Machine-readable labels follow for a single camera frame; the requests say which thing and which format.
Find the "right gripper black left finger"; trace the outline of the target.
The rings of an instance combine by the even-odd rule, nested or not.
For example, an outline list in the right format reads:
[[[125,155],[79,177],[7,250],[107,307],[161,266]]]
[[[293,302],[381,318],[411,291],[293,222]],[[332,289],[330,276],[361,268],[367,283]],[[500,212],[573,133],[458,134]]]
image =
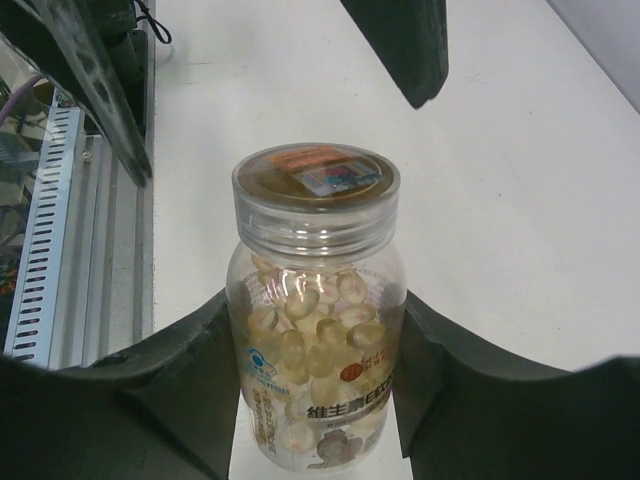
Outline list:
[[[224,294],[80,368],[1,361],[5,479],[225,479],[239,376]]]

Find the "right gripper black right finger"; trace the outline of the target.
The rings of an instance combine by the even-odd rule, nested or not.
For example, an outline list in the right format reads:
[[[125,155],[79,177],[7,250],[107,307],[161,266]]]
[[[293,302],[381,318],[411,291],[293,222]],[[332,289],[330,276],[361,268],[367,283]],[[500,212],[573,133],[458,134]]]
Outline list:
[[[578,372],[504,350],[409,295],[394,373],[416,479],[635,479],[639,361]]]

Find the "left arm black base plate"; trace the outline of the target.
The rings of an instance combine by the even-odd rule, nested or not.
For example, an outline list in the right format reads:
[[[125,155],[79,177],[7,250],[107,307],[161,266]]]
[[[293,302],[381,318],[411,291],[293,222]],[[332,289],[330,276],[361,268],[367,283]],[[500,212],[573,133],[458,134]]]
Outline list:
[[[124,91],[136,127],[147,130],[148,36],[138,27],[135,1],[88,1],[91,15]]]

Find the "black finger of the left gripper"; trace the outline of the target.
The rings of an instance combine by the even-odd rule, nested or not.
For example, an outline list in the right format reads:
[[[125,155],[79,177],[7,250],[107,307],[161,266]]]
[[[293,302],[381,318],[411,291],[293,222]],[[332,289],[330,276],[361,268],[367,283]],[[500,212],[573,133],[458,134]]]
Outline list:
[[[152,167],[107,47],[84,1],[3,1],[1,38],[98,126],[133,183]]]
[[[449,73],[445,0],[342,0],[351,19],[415,109]]]

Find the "clear bottle yellow capsules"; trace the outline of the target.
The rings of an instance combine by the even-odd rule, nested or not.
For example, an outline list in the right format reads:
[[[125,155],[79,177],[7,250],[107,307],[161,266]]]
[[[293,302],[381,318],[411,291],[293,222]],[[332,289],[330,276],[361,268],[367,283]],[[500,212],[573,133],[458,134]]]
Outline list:
[[[261,452],[309,475],[368,456],[387,419],[407,299],[393,238],[348,261],[273,258],[239,237],[225,295]]]

